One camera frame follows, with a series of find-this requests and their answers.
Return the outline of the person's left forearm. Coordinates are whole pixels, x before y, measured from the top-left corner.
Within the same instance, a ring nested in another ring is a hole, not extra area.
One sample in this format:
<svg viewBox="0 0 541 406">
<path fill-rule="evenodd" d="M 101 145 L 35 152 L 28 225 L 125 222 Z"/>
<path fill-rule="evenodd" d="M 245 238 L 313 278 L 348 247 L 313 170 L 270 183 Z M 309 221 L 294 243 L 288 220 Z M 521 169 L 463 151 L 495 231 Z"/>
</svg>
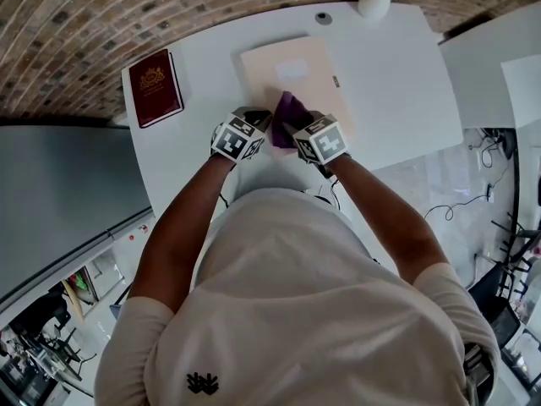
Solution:
<svg viewBox="0 0 541 406">
<path fill-rule="evenodd" d="M 143 250 L 128 296 L 145 297 L 177 312 L 189 294 L 223 184 L 234 163 L 211 156 L 160 216 Z"/>
</svg>

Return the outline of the person's right forearm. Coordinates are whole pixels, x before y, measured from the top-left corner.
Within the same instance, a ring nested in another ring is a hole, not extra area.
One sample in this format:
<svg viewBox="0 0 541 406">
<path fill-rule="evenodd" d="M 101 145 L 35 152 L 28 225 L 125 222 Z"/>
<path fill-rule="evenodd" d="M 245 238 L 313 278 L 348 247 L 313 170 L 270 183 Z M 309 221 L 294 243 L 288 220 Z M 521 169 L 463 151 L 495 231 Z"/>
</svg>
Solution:
<svg viewBox="0 0 541 406">
<path fill-rule="evenodd" d="M 369 170 L 346 154 L 327 167 L 394 261 L 403 280 L 414 283 L 430 266 L 448 262 L 424 218 Z"/>
</svg>

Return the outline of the peach folder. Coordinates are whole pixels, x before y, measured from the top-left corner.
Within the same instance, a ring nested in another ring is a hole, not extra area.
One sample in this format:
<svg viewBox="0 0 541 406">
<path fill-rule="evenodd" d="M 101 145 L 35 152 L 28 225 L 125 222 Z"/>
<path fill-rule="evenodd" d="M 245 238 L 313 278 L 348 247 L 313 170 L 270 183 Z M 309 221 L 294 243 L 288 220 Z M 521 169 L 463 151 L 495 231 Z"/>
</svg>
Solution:
<svg viewBox="0 0 541 406">
<path fill-rule="evenodd" d="M 323 39 L 305 36 L 258 47 L 240 56 L 244 78 L 253 103 L 271 111 L 283 91 L 291 92 L 306 109 L 332 114 L 348 142 L 355 123 L 347 110 L 339 82 Z M 281 149 L 271 143 L 271 127 L 266 131 L 270 147 L 277 155 L 293 154 L 298 148 Z"/>
</svg>

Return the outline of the white vase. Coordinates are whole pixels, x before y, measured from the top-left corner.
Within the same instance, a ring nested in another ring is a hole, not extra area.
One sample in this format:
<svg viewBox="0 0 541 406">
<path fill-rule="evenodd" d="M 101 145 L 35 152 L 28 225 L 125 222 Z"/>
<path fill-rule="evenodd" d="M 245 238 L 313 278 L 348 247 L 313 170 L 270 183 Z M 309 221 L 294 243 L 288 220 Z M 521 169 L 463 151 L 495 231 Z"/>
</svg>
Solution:
<svg viewBox="0 0 541 406">
<path fill-rule="evenodd" d="M 391 6 L 391 0 L 358 0 L 358 12 L 365 19 L 382 19 Z"/>
</svg>

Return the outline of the purple cloth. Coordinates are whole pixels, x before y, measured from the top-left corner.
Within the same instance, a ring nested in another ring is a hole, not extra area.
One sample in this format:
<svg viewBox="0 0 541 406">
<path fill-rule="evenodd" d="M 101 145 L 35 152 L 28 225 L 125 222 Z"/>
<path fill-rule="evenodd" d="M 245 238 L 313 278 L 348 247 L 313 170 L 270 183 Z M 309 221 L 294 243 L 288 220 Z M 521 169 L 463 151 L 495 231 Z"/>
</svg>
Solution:
<svg viewBox="0 0 541 406">
<path fill-rule="evenodd" d="M 313 122 L 313 119 L 304 104 L 289 91 L 282 92 L 281 99 L 276 106 L 270 124 L 270 139 L 274 147 L 293 149 L 282 147 L 284 131 L 281 124 L 283 122 L 290 123 L 298 131 L 304 129 Z"/>
</svg>

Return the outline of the wood framed picture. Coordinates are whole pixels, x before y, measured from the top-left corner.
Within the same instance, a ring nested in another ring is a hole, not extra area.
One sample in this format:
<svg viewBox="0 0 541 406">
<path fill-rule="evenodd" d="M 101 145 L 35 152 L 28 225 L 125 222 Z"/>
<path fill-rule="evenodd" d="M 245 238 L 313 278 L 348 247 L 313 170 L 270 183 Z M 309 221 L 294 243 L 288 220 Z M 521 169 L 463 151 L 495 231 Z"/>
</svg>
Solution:
<svg viewBox="0 0 541 406">
<path fill-rule="evenodd" d="M 63 297 L 77 321 L 84 322 L 85 317 L 100 302 L 99 281 L 103 274 L 104 271 L 95 262 L 91 262 L 61 281 Z"/>
</svg>

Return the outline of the black folding chair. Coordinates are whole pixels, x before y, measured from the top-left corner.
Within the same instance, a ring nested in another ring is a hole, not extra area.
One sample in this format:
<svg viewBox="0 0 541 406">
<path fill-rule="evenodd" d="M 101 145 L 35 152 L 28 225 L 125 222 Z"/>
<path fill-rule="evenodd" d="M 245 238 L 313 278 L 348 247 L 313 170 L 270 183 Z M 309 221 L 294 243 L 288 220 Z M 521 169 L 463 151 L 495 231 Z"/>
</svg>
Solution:
<svg viewBox="0 0 541 406">
<path fill-rule="evenodd" d="M 504 348 L 518 332 L 520 320 L 511 307 L 518 273 L 528 273 L 532 265 L 526 253 L 541 244 L 541 230 L 525 229 L 513 222 L 513 229 L 491 222 L 509 235 L 503 245 L 505 259 L 496 261 L 482 253 L 473 257 L 473 280 L 467 285 L 482 315 L 490 324 L 499 348 Z"/>
</svg>

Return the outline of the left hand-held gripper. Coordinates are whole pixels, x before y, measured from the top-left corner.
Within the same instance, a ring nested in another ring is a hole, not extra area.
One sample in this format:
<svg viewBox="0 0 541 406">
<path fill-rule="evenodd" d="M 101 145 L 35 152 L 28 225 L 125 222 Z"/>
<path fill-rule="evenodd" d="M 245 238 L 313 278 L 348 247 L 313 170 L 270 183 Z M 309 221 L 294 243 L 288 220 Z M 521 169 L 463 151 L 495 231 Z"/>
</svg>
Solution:
<svg viewBox="0 0 541 406">
<path fill-rule="evenodd" d="M 210 154 L 222 155 L 235 164 L 252 158 L 265 142 L 272 113 L 263 107 L 238 107 L 212 135 Z"/>
</svg>

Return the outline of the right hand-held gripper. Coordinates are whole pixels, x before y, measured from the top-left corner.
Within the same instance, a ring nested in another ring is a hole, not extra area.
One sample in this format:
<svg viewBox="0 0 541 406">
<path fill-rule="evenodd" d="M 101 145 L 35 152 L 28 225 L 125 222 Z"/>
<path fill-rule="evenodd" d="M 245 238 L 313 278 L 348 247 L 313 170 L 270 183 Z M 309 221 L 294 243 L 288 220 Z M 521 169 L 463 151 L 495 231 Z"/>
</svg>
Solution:
<svg viewBox="0 0 541 406">
<path fill-rule="evenodd" d="M 326 179 L 334 173 L 328 163 L 341 155 L 347 154 L 347 140 L 341 125 L 332 114 L 324 115 L 319 111 L 310 111 L 313 122 L 297 130 L 288 122 L 283 122 L 283 148 L 298 148 L 299 156 L 307 163 L 316 166 Z"/>
</svg>

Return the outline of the grey board panel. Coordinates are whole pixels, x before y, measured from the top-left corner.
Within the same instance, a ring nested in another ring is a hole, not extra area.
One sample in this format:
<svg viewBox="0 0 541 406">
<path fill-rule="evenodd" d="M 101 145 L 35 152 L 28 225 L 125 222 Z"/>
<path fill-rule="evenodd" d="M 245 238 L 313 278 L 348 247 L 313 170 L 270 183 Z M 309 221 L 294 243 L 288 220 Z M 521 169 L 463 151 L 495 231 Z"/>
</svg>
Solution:
<svg viewBox="0 0 541 406">
<path fill-rule="evenodd" d="M 0 324 L 46 278 L 149 212 L 128 129 L 0 126 Z"/>
</svg>

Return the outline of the person's white shirt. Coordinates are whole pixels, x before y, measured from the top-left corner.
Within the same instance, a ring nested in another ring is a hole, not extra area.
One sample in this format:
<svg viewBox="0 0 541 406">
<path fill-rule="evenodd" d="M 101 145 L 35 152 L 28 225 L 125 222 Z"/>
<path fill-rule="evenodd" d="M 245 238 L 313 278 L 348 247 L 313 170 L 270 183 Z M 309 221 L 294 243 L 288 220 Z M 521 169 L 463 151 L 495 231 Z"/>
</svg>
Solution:
<svg viewBox="0 0 541 406">
<path fill-rule="evenodd" d="M 204 251 L 179 310 L 123 303 L 96 406 L 479 406 L 493 392 L 495 335 L 453 267 L 405 282 L 324 201 L 257 190 Z M 490 374 L 480 393 L 471 346 Z"/>
</svg>

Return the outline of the dark red book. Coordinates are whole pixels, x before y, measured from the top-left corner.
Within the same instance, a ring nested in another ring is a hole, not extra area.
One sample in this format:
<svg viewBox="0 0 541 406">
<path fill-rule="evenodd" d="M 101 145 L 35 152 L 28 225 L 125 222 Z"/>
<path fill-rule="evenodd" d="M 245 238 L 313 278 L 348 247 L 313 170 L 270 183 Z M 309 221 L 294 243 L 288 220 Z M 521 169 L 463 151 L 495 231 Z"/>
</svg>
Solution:
<svg viewBox="0 0 541 406">
<path fill-rule="evenodd" d="M 128 70 L 136 118 L 141 129 L 184 109 L 172 54 L 163 49 Z"/>
</svg>

